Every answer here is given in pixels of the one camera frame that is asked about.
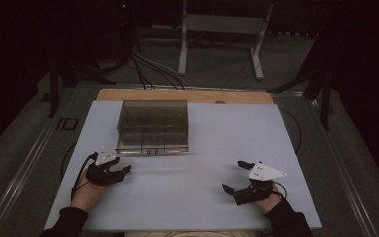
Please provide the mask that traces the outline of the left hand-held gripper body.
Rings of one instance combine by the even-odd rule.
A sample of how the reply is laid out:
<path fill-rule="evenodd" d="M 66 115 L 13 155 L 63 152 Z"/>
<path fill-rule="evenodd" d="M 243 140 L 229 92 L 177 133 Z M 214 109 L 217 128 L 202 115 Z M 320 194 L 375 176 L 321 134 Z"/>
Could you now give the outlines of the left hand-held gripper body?
<path fill-rule="evenodd" d="M 106 152 L 94 152 L 90 158 L 93 162 L 88 166 L 86 178 L 94 185 L 107 187 L 122 182 L 125 175 L 121 171 L 111 171 L 111 166 L 116 165 L 113 159 L 117 157 Z"/>

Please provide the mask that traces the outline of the person's right hand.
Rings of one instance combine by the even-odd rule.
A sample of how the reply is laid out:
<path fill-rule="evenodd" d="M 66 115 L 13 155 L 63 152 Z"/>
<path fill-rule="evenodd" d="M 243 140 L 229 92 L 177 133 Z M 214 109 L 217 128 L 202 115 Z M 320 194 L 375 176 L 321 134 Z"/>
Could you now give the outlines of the person's right hand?
<path fill-rule="evenodd" d="M 281 195 L 276 187 L 276 185 L 272 186 L 271 194 L 262 200 L 258 200 L 256 205 L 260 207 L 263 213 L 270 212 L 274 207 L 276 207 L 281 202 Z"/>

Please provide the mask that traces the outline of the metal floor rail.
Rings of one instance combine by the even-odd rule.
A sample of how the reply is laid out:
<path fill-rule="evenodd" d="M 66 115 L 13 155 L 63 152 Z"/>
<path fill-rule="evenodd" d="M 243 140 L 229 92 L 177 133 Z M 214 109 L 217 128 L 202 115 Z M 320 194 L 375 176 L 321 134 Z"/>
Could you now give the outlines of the metal floor rail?
<path fill-rule="evenodd" d="M 29 175 L 35 167 L 45 145 L 49 140 L 49 137 L 56 128 L 63 110 L 63 107 L 57 109 L 54 113 L 51 113 L 50 117 L 45 121 L 45 124 L 40 130 L 40 134 L 35 140 L 33 147 L 29 150 L 29 153 L 22 165 L 19 167 L 13 176 L 13 179 L 6 188 L 3 196 L 0 198 L 0 228 L 22 192 Z"/>
<path fill-rule="evenodd" d="M 335 163 L 335 171 L 341 182 L 343 192 L 346 195 L 349 206 L 357 220 L 363 237 L 379 237 L 379 234 L 368 214 L 368 211 L 362 202 L 362 198 L 359 195 L 348 171 L 342 160 L 341 153 L 336 148 L 336 145 L 330 135 L 330 133 L 322 126 L 320 121 L 320 107 L 316 100 L 307 102 L 308 108 L 312 114 L 314 122 L 320 131 L 320 134 L 324 140 L 324 144 L 327 153 Z"/>

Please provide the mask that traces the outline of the person's left hand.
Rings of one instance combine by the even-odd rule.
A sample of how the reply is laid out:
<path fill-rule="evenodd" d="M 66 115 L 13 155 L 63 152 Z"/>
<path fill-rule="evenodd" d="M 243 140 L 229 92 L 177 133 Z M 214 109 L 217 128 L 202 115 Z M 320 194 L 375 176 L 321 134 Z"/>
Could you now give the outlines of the person's left hand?
<path fill-rule="evenodd" d="M 99 200 L 99 198 L 108 190 L 108 187 L 101 187 L 92 184 L 86 178 L 87 172 L 84 172 L 75 188 L 70 206 L 89 211 Z"/>

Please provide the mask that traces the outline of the smoky transparent drawer box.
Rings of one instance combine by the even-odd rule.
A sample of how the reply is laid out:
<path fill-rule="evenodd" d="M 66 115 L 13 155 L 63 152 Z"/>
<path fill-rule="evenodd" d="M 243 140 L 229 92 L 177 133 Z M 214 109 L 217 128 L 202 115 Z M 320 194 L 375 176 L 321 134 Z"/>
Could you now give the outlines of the smoky transparent drawer box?
<path fill-rule="evenodd" d="M 187 100 L 124 100 L 117 131 L 133 127 L 172 127 L 189 130 Z"/>

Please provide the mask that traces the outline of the white metal stand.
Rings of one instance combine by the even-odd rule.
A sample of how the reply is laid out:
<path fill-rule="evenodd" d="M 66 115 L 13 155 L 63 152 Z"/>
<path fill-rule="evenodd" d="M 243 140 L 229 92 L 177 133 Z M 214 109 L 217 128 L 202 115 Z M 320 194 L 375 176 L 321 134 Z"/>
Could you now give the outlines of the white metal stand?
<path fill-rule="evenodd" d="M 265 39 L 265 33 L 273 10 L 273 4 L 265 5 L 265 12 L 256 18 L 236 16 L 198 15 L 188 12 L 188 1 L 183 0 L 182 14 L 182 38 L 179 57 L 178 74 L 187 73 L 188 59 L 188 31 L 209 33 L 229 33 L 256 35 L 257 42 L 250 49 L 253 69 L 258 80 L 264 79 L 264 73 L 260 60 L 260 51 Z"/>

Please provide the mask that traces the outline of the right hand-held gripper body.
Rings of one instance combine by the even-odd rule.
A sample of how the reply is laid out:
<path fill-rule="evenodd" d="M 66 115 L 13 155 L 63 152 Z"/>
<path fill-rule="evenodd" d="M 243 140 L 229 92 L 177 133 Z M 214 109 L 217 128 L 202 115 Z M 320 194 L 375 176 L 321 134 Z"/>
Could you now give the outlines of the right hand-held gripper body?
<path fill-rule="evenodd" d="M 274 180 L 287 176 L 285 172 L 271 168 L 262 162 L 255 163 L 255 167 L 249 171 L 250 184 L 245 189 L 232 194 L 238 205 L 267 198 L 272 192 Z"/>

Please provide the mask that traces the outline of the black tripod stand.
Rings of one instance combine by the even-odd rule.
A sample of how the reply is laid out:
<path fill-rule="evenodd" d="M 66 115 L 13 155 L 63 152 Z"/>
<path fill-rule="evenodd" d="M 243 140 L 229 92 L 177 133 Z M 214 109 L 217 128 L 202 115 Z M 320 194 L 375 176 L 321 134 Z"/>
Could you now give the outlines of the black tripod stand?
<path fill-rule="evenodd" d="M 324 24 L 294 79 L 276 88 L 266 90 L 271 94 L 280 94 L 308 81 L 309 84 L 303 91 L 303 98 L 315 100 L 321 96 L 320 122 L 326 130 L 330 129 L 328 116 L 332 87 L 331 60 L 334 58 L 334 48 L 336 47 L 334 25 L 333 20 L 327 20 Z"/>
<path fill-rule="evenodd" d="M 92 71 L 85 65 L 80 64 L 74 59 L 65 55 L 50 55 L 48 57 L 49 65 L 49 94 L 48 100 L 50 102 L 50 109 L 48 116 L 53 118 L 59 107 L 59 80 L 62 80 L 66 87 L 74 88 L 78 80 L 75 77 L 73 70 L 77 69 L 79 72 L 85 73 L 95 81 L 105 84 L 114 85 L 114 81 L 110 81 L 97 72 Z"/>

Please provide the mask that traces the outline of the black floor socket plate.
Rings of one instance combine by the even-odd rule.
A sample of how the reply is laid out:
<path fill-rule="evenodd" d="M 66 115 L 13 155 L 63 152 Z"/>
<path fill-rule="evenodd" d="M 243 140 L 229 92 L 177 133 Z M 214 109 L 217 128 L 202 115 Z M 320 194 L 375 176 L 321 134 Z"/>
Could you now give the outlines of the black floor socket plate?
<path fill-rule="evenodd" d="M 56 130 L 75 130 L 79 120 L 76 118 L 60 118 Z"/>

